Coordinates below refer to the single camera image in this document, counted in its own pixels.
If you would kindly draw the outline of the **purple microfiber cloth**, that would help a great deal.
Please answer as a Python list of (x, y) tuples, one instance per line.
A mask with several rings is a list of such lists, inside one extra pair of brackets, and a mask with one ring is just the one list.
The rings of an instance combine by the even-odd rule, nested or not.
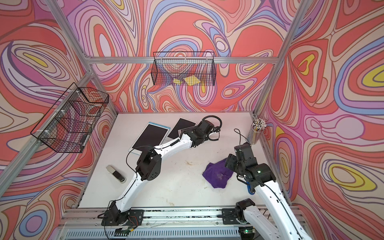
[(233, 171), (226, 167), (226, 160), (217, 163), (209, 163), (202, 176), (214, 189), (225, 189)]

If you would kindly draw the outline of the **blue white drawing tablet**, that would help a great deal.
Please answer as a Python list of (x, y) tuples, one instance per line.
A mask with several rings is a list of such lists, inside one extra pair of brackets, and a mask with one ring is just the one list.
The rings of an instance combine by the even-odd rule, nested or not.
[(132, 144), (129, 151), (139, 155), (146, 148), (161, 145), (170, 130), (170, 127), (153, 122), (148, 122), (142, 128), (130, 128), (129, 136), (132, 139)]

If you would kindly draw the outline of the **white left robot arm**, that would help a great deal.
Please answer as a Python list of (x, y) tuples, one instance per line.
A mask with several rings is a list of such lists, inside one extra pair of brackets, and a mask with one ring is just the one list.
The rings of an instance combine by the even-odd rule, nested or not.
[(180, 136), (160, 146), (142, 147), (142, 151), (135, 168), (135, 174), (118, 199), (111, 201), (108, 212), (121, 214), (129, 211), (137, 195), (146, 184), (157, 178), (161, 172), (162, 161), (183, 150), (195, 148), (206, 141), (218, 141), (211, 135), (221, 131), (223, 122), (217, 116), (206, 116), (193, 127), (180, 131)]

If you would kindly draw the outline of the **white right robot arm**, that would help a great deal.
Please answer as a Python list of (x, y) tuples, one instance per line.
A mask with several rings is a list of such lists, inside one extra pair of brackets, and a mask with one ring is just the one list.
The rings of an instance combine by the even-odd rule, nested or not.
[(251, 224), (265, 240), (310, 240), (311, 236), (296, 218), (277, 179), (267, 164), (259, 164), (249, 143), (234, 147), (225, 167), (246, 184), (266, 206), (273, 223), (265, 217), (250, 198), (236, 203), (234, 217), (241, 224)]

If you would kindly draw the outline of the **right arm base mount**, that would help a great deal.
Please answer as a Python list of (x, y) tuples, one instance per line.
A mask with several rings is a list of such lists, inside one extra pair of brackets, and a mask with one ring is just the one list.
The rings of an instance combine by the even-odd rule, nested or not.
[(222, 209), (221, 214), (217, 215), (222, 219), (224, 225), (252, 225), (261, 221), (261, 213), (255, 202), (250, 198), (237, 202), (232, 209)]

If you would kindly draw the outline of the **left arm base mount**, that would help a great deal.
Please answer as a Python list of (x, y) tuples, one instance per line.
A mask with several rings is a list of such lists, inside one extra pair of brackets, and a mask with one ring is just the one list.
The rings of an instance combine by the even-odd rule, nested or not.
[(130, 226), (138, 227), (142, 225), (144, 219), (144, 210), (128, 210), (121, 212), (118, 210), (116, 201), (111, 201), (107, 210), (98, 215), (98, 219), (102, 220), (103, 226)]

